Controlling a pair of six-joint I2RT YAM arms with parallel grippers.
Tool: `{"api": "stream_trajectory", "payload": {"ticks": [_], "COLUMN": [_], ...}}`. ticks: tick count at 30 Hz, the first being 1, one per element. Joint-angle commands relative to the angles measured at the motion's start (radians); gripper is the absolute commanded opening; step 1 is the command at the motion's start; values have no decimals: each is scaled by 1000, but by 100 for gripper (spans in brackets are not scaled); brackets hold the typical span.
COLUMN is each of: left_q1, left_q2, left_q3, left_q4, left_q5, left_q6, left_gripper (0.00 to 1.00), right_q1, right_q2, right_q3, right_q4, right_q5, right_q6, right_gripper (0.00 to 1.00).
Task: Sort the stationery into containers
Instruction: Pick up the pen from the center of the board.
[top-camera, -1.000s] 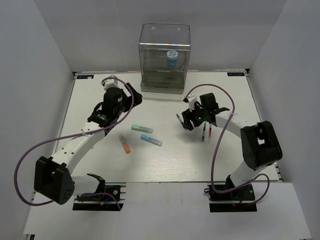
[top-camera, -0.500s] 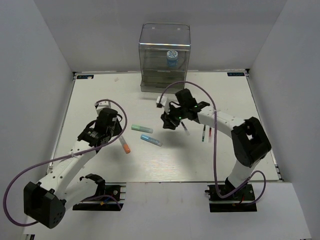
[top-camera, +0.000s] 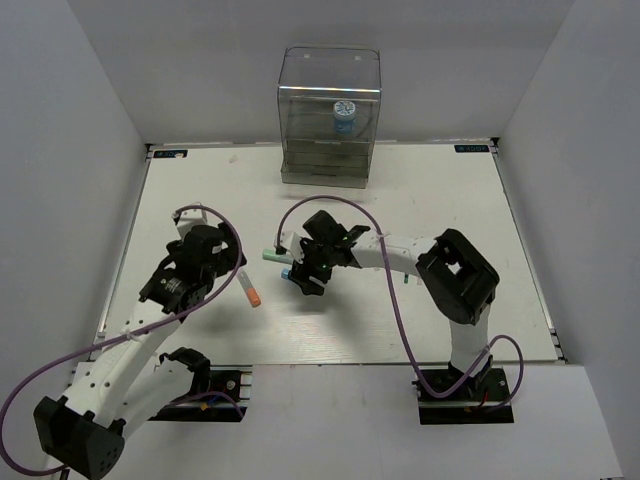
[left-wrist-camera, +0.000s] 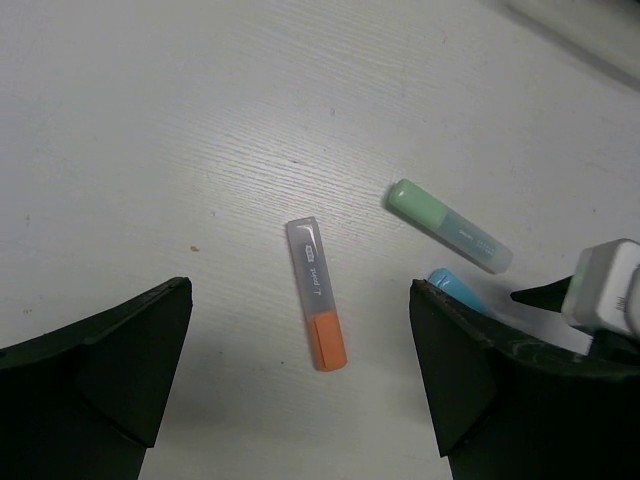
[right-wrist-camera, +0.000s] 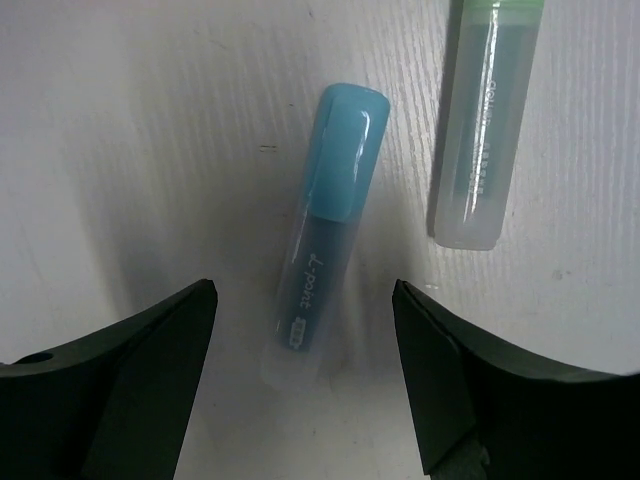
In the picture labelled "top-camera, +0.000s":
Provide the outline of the green highlighter marker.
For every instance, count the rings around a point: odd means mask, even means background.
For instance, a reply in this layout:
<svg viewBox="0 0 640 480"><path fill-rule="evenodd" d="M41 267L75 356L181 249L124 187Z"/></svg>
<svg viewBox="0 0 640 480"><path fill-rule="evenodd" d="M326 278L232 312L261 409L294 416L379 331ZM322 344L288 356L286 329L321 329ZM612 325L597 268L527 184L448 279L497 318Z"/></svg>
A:
<svg viewBox="0 0 640 480"><path fill-rule="evenodd" d="M293 259L287 254L278 254L275 250L264 249L262 259L270 262L290 265Z"/></svg>

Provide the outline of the orange highlighter marker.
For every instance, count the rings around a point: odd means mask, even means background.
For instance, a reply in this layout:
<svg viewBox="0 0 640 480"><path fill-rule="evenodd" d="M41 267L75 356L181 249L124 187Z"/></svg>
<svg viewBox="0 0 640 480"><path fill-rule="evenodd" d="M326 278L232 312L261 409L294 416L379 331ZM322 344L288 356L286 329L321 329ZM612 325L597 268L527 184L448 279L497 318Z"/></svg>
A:
<svg viewBox="0 0 640 480"><path fill-rule="evenodd" d="M255 289L255 287L253 286L253 283L251 282L247 272L243 268L240 268L236 274L236 278L240 286L242 287L245 293L245 296L249 301L249 304L251 305L251 307L252 308L259 307L261 305L260 296L257 290Z"/></svg>

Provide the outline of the blue white round jar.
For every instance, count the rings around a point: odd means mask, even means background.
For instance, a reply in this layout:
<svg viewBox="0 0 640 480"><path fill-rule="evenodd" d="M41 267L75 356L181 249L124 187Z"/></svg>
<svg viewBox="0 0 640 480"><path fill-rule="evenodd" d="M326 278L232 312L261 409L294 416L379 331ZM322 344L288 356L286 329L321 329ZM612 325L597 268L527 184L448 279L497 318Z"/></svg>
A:
<svg viewBox="0 0 640 480"><path fill-rule="evenodd" d="M339 134L351 134L356 123L356 104L351 100L339 100L333 105L334 131Z"/></svg>

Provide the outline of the clear acrylic drawer organizer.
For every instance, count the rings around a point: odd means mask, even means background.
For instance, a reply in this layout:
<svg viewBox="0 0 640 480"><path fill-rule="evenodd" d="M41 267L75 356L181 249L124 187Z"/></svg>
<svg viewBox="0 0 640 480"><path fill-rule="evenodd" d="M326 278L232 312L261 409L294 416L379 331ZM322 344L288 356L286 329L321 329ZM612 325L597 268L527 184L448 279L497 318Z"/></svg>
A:
<svg viewBox="0 0 640 480"><path fill-rule="evenodd" d="M288 48L280 70L278 114L288 184L367 186L382 99L380 53L345 46ZM334 131L333 105L356 104L351 134Z"/></svg>

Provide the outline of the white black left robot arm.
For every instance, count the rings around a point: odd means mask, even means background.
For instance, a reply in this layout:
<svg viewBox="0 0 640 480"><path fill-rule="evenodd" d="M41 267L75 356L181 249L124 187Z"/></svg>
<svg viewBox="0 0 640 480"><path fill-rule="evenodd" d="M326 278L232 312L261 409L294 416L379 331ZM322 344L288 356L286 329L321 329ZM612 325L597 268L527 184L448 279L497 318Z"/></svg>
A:
<svg viewBox="0 0 640 480"><path fill-rule="evenodd" d="M210 390L206 356L187 347L158 349L188 310L210 297L215 280L246 260L225 223L194 225L167 251L141 289L122 340L103 348L59 398L44 397L34 409L43 451L87 479L104 478L126 440L170 401Z"/></svg>

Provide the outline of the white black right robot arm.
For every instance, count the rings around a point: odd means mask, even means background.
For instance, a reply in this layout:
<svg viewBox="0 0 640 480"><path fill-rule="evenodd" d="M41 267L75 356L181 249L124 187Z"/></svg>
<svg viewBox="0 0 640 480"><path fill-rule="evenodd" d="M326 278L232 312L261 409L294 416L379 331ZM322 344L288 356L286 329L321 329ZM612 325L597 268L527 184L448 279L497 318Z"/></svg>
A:
<svg viewBox="0 0 640 480"><path fill-rule="evenodd" d="M455 229L431 240L383 235L369 226L346 229L325 210L309 218L300 236L277 234L278 247L293 258L288 279L307 296L321 296L335 267L383 269L422 280L438 310L449 320L453 390L472 399L488 385L488 311L499 275Z"/></svg>

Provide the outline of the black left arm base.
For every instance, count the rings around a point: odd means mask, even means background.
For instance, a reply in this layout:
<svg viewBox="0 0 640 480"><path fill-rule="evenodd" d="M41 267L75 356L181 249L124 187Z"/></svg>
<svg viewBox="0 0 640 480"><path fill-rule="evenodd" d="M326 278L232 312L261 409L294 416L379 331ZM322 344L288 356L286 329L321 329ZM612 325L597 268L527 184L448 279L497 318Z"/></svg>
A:
<svg viewBox="0 0 640 480"><path fill-rule="evenodd" d="M240 423L251 397L251 366L212 367L208 379L193 388L188 402L176 400L151 418L155 422Z"/></svg>

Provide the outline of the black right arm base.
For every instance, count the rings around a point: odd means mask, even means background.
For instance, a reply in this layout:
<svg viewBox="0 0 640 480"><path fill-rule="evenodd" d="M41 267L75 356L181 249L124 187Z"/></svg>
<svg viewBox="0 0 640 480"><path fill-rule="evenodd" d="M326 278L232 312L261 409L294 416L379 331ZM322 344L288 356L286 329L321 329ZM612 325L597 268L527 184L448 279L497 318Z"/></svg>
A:
<svg viewBox="0 0 640 480"><path fill-rule="evenodd" d="M455 393L442 399L429 394L418 378L412 384L417 392L421 425L492 425L514 422L509 400L511 391L503 368L491 367L478 384L468 379Z"/></svg>

